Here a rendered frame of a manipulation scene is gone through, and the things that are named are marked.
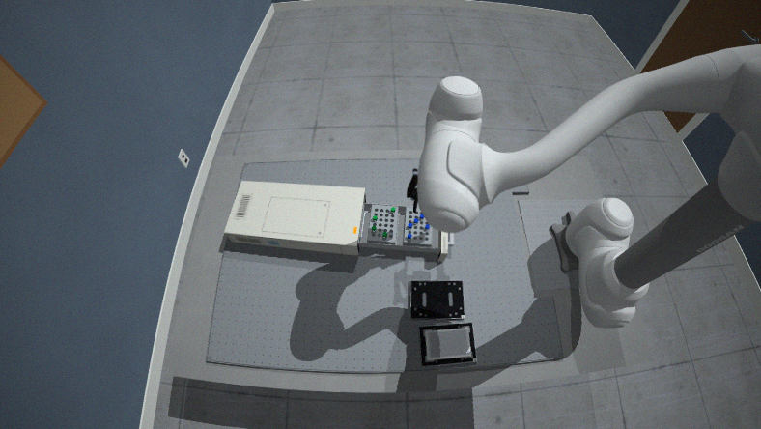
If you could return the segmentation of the black rectangular frame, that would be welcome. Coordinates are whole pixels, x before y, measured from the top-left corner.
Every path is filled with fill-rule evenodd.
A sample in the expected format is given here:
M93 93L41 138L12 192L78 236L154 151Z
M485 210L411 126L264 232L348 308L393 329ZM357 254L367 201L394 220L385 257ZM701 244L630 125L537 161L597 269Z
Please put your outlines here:
M447 358L447 359L427 360L425 331L442 330L442 329L463 329L463 328L468 328L469 338L470 338L469 341L470 341L470 348L471 348L471 357L456 357L456 358ZM432 325L432 326L419 326L418 332L419 332L421 367L469 363L469 362L477 361L474 330L473 330L472 322L445 324L445 325Z

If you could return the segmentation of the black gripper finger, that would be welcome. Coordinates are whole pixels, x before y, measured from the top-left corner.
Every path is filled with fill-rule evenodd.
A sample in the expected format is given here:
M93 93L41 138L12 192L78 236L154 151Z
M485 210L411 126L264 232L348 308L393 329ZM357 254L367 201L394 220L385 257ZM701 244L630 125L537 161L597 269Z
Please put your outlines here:
M408 190L407 190L407 198L410 198L410 200L414 201L413 202L413 212L414 213L416 213L417 202L418 202L417 187L416 187L417 186L417 178L418 178L418 170L417 169L413 169L413 171L412 171L412 178L411 178L411 181L409 183Z

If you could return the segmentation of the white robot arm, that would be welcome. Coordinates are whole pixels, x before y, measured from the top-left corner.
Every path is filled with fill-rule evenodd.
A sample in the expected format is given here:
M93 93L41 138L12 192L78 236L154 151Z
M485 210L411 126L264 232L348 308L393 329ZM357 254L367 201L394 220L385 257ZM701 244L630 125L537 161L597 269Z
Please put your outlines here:
M438 231L465 230L498 194L545 177L635 113L719 113L734 130L718 175L630 248L633 214L617 198L596 200L577 216L566 213L567 224L552 224L560 268L578 270L581 305L596 328L624 327L651 281L761 222L761 44L619 81L513 153L479 143L482 111L480 87L464 77L442 79L431 97L417 198Z

